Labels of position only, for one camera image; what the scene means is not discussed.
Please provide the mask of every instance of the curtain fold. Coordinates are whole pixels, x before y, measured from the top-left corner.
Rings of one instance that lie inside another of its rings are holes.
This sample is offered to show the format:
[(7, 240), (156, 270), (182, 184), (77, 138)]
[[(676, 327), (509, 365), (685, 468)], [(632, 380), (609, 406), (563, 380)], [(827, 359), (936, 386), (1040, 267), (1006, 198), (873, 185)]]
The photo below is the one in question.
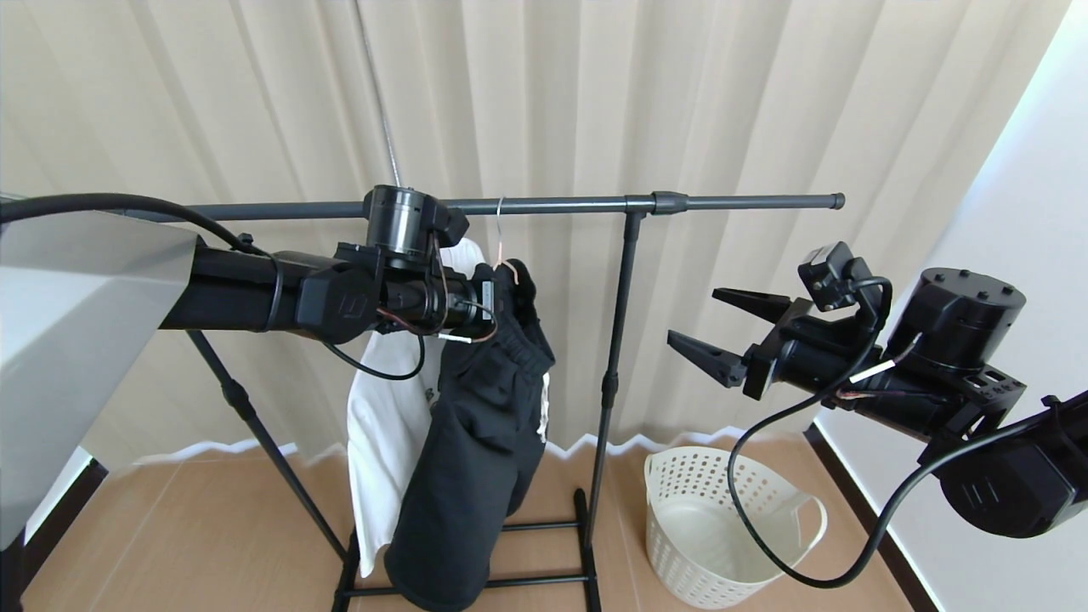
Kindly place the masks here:
[[(713, 287), (798, 294), (804, 254), (845, 240), (908, 291), (1067, 4), (11, 0), (0, 3), (0, 188), (359, 199), (393, 181), (380, 91), (404, 184), (440, 198), (845, 193), (840, 211), (644, 221), (614, 440), (667, 441), (751, 425), (796, 397), (727, 393), (668, 350), (668, 329), (737, 352), (766, 333)], [(471, 221), (493, 257), (499, 221)], [(566, 446), (596, 429), (622, 219), (500, 224), (504, 255), (541, 287), (559, 359), (552, 438)], [(362, 220), (230, 227), (267, 250), (321, 254), (366, 232)], [(210, 338), (281, 443), (316, 453), (343, 440), (354, 372), (322, 346)], [(247, 436), (184, 335), (159, 332), (85, 445), (118, 466)]]

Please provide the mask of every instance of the perforated basket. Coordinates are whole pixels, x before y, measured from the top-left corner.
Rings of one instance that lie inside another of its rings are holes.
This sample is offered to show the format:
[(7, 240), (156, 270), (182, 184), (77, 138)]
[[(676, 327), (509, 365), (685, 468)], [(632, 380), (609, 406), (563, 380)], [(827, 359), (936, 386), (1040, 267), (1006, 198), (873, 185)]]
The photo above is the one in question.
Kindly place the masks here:
[[(726, 486), (729, 453), (680, 446), (646, 457), (646, 552), (654, 572), (685, 603), (704, 610), (734, 605), (782, 572), (759, 550), (733, 509)], [(737, 492), (759, 536), (795, 566), (827, 530), (827, 510), (768, 467), (737, 460)], [(798, 512), (813, 501), (820, 525), (807, 541)]]

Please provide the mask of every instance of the clothes rack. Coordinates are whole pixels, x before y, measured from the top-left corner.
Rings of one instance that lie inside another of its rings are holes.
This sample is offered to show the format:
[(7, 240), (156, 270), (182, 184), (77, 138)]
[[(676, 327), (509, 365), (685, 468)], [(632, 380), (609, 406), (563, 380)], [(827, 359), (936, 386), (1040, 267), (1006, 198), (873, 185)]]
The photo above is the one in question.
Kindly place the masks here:
[[(466, 215), (495, 215), (498, 199), (446, 199), (446, 206), (460, 208)], [(527, 585), (548, 585), (561, 583), (582, 583), (585, 589), (585, 608), (588, 612), (601, 612), (601, 592), (597, 587), (597, 571), (593, 555), (593, 533), (596, 525), (597, 507), (601, 497), (601, 485), (604, 477), (605, 454), (608, 444), (608, 430), (611, 423), (611, 412), (619, 392), (619, 355), (623, 341), (623, 323), (627, 319), (627, 305), (631, 293), (631, 279), (634, 271), (634, 256), (639, 242), (639, 231), (647, 215), (676, 215), (689, 210), (777, 210), (830, 208), (839, 209), (844, 204), (842, 194), (802, 195), (802, 196), (688, 196), (673, 192), (654, 192), (650, 195), (611, 196), (611, 197), (533, 197), (504, 198), (503, 215), (571, 215), (571, 213), (607, 213), (621, 212), (623, 223), (623, 247), (620, 256), (619, 280), (616, 291), (616, 302), (613, 317), (611, 336), (608, 344), (608, 363), (601, 384), (601, 420), (597, 427), (597, 446), (593, 461), (593, 479), (589, 497), (579, 488), (573, 493), (574, 519), (547, 523), (506, 525), (503, 531), (524, 531), (535, 529), (578, 530), (582, 570), (578, 574), (557, 574), (545, 576), (529, 576), (487, 582), (486, 588), (518, 587)], [(268, 203), (268, 204), (231, 204), (191, 206), (195, 210), (217, 221), (258, 221), (288, 219), (351, 219), (362, 217), (361, 201), (321, 201), (321, 203)], [(172, 217), (153, 213), (119, 210), (122, 215), (139, 217), (150, 221), (172, 222)], [(355, 588), (356, 574), (359, 566), (359, 542), (355, 529), (345, 547), (333, 533), (321, 511), (318, 510), (298, 476), (284, 458), (275, 441), (261, 423), (257, 411), (249, 401), (245, 389), (234, 380), (223, 362), (215, 354), (208, 339), (200, 331), (187, 332), (196, 345), (200, 356), (208, 364), (212, 374), (223, 388), (227, 403), (238, 414), (238, 417), (252, 431), (261, 448), (272, 460), (280, 475), (290, 487), (295, 497), (313, 519), (318, 529), (329, 541), (330, 547), (341, 559), (343, 568), (339, 580), (333, 593), (333, 612), (346, 612), (351, 598), (395, 595), (393, 587)]]

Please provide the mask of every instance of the horizontal metal bar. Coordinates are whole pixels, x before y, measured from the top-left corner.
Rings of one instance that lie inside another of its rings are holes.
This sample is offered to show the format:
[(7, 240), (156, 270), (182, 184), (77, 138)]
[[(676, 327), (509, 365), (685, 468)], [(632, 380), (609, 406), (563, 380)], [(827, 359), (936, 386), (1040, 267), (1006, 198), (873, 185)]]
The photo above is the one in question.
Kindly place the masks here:
[[(584, 583), (589, 580), (584, 574), (565, 574), (560, 576), (535, 576), (530, 578), (506, 578), (502, 580), (487, 580), (484, 588), (497, 589), (503, 587), (523, 587), (529, 585), (559, 585), (564, 583)], [(397, 595), (399, 591), (395, 587), (369, 587), (361, 589), (348, 589), (341, 591), (341, 597), (376, 597), (380, 595)]]
[(578, 527), (578, 521), (555, 521), (552, 523), (523, 523), (521, 525), (503, 525), (504, 531), (532, 531), (534, 529), (564, 529)]
[[(670, 206), (658, 210), (651, 195), (599, 197), (511, 197), (503, 198), (503, 215), (578, 215), (583, 212), (669, 213), (683, 210), (766, 210), (783, 208), (842, 208), (842, 194), (799, 196), (685, 196), (669, 197)], [(445, 199), (450, 208), (466, 215), (495, 215), (498, 198)], [(307, 201), (262, 204), (210, 204), (190, 209), (217, 221), (284, 221), (292, 219), (359, 219), (361, 201)], [(120, 215), (156, 222), (176, 221), (173, 217), (140, 210), (116, 210)]]

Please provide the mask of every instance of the hanging clothes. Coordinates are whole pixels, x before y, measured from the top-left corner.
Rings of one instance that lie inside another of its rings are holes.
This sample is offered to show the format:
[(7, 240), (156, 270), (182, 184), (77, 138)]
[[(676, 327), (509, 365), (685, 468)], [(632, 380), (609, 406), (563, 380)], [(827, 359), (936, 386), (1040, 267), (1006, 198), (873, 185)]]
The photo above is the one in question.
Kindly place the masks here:
[(516, 272), (477, 268), (475, 278), (495, 281), (498, 328), (486, 342), (443, 351), (442, 394), (385, 552), (393, 585), (432, 612), (475, 601), (503, 522), (521, 505), (544, 454), (543, 377), (555, 356), (529, 271), (508, 262)]
[[(484, 260), (480, 246), (463, 238), (442, 249), (442, 262), (471, 276)], [(378, 550), (393, 540), (400, 499), (408, 488), (431, 426), (442, 350), (446, 342), (424, 338), (423, 369), (410, 380), (393, 381), (357, 371), (347, 400), (347, 458), (351, 505), (359, 537), (359, 573), (374, 570)], [(374, 334), (361, 363), (391, 374), (419, 363), (416, 336), (403, 331)]]

